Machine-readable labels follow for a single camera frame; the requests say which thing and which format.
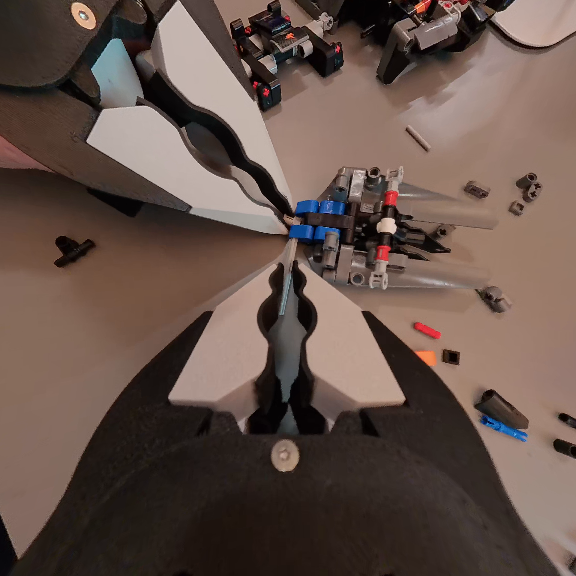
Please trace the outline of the dark grey double lego connector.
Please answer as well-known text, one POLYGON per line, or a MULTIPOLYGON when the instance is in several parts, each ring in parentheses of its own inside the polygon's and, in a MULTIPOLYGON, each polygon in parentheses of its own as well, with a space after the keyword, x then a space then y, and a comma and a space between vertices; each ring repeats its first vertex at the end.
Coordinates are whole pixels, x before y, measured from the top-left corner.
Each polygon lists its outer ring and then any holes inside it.
POLYGON ((515 184, 522 191, 522 198, 525 203, 534 202, 540 196, 543 189, 542 184, 534 172, 523 175, 515 184))

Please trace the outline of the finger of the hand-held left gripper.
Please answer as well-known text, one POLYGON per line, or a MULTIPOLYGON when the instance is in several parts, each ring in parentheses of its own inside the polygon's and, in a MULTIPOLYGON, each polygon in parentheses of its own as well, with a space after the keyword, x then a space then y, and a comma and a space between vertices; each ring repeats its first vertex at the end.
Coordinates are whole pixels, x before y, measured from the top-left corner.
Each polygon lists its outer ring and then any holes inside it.
POLYGON ((279 215, 292 196, 253 89, 214 1, 142 1, 150 47, 135 66, 145 97, 175 121, 211 134, 200 152, 213 167, 249 176, 279 215))
POLYGON ((206 165, 183 131, 154 106, 102 111, 87 143, 190 206, 192 215, 265 234, 286 235, 270 205, 233 176, 206 165))

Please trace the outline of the large lego vehicle build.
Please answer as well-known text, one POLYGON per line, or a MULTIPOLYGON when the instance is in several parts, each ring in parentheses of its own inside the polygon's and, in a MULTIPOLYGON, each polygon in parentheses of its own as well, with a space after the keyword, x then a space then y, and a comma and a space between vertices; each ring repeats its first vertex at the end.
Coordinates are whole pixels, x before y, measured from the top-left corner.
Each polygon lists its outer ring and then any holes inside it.
POLYGON ((333 29, 349 21, 361 38, 382 45, 377 78, 392 84, 422 56, 460 53, 485 32, 499 1, 296 1, 313 18, 326 13, 333 29))

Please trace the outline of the small black lego frame assembly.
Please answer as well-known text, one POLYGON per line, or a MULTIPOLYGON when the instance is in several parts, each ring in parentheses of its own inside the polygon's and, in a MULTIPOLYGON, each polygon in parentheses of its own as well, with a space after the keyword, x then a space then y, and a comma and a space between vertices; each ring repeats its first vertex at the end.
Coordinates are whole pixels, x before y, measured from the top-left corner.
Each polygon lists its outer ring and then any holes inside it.
POLYGON ((277 76, 280 64, 299 58, 324 78, 342 68, 342 43, 324 39, 333 27, 334 18, 326 11, 317 12, 316 18, 306 25, 295 26, 280 1, 272 1, 266 10, 250 16, 248 25, 240 18, 230 23, 234 46, 261 111, 268 111, 282 101, 277 76))

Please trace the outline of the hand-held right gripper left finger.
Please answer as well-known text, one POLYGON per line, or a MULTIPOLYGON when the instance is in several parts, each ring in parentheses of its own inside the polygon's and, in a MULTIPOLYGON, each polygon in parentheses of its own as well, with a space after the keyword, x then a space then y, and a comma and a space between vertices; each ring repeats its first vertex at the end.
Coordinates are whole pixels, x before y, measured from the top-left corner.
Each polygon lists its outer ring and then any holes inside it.
POLYGON ((211 313, 168 399, 234 416, 243 433, 249 420, 270 412, 279 392, 275 344, 284 265, 270 265, 211 313))

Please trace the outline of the white rounded base plate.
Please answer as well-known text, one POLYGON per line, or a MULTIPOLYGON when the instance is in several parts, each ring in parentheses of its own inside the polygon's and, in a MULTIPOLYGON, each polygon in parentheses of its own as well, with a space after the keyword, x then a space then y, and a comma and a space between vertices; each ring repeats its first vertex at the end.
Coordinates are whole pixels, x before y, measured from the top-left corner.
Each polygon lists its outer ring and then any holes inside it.
POLYGON ((493 23, 521 46, 551 47, 575 34, 575 1, 514 1, 493 23))

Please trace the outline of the dark grey curved panel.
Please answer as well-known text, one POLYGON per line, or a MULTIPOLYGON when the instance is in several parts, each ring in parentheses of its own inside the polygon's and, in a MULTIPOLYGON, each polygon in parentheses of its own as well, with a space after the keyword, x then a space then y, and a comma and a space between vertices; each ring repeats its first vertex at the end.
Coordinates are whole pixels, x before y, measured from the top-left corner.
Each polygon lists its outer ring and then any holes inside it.
POLYGON ((486 390, 474 405, 480 413, 517 430, 527 430, 529 419, 496 390, 486 390))

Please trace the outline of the dark grey curved lego connector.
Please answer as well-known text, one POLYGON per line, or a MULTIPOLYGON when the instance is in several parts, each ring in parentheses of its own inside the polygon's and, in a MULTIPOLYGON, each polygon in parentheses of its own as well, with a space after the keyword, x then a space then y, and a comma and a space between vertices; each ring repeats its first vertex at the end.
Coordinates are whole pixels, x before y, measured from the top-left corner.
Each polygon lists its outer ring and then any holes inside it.
POLYGON ((505 313, 513 306, 512 301, 498 286, 487 286, 476 289, 475 292, 493 313, 505 313))

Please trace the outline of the long light grey lego axle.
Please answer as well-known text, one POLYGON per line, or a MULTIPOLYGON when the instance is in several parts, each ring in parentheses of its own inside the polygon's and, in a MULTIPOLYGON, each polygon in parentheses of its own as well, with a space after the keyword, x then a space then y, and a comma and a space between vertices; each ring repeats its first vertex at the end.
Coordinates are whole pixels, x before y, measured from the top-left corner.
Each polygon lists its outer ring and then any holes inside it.
POLYGON ((292 269, 294 259, 296 257, 296 250, 298 247, 298 240, 296 238, 289 238, 286 247, 282 253, 280 262, 284 267, 282 295, 279 301, 278 314, 283 316, 286 310, 287 299, 289 297, 291 284, 292 284, 292 269))

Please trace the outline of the blue lego long pin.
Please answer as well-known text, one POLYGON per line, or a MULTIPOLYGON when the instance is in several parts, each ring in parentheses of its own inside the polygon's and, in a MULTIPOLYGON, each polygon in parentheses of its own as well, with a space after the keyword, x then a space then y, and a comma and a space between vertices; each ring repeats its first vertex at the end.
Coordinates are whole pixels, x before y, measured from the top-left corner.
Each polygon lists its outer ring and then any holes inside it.
POLYGON ((512 437, 523 443, 528 441, 528 434, 526 432, 510 427, 507 424, 504 424, 501 421, 497 421, 487 415, 481 416, 480 423, 486 428, 489 428, 493 431, 504 434, 506 436, 512 437))

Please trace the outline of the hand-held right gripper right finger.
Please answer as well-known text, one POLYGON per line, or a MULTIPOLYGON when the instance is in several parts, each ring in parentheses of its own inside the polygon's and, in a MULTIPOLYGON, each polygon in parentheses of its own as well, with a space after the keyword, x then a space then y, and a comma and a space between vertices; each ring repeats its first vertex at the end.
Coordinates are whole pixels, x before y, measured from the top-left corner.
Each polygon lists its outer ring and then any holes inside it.
POLYGON ((362 309, 297 262, 292 285, 305 331, 292 384, 299 434, 323 434, 345 412, 404 404, 406 397, 362 309))

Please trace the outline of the short light grey lego axle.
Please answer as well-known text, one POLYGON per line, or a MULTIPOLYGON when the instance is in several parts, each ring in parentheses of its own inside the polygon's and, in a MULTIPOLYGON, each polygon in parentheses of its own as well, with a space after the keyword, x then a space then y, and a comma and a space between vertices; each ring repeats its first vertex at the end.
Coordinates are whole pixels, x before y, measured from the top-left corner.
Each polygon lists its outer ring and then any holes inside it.
POLYGON ((425 152, 428 153, 431 150, 431 145, 413 126, 406 126, 406 132, 425 152))

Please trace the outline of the black lego T connector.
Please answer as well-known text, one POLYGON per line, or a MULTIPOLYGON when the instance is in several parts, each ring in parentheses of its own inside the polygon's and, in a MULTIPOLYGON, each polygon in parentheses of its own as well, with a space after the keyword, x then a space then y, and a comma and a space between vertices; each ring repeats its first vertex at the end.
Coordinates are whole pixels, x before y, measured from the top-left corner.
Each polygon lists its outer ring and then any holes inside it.
POLYGON ((61 252, 61 256, 54 261, 54 266, 63 268, 71 263, 77 262, 90 250, 96 248, 94 241, 87 239, 82 243, 61 235, 55 239, 55 245, 61 252))

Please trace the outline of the grey winged lego assembly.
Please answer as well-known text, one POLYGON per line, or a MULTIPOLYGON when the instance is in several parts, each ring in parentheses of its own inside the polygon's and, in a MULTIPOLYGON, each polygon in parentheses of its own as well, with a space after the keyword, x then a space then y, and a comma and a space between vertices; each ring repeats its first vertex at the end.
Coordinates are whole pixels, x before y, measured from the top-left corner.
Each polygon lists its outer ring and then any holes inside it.
POLYGON ((497 219, 463 200, 407 184, 403 167, 385 172, 342 166, 317 199, 298 202, 289 238, 317 275, 331 284, 482 289, 488 274, 445 263, 450 254, 434 236, 442 224, 491 230, 497 219))

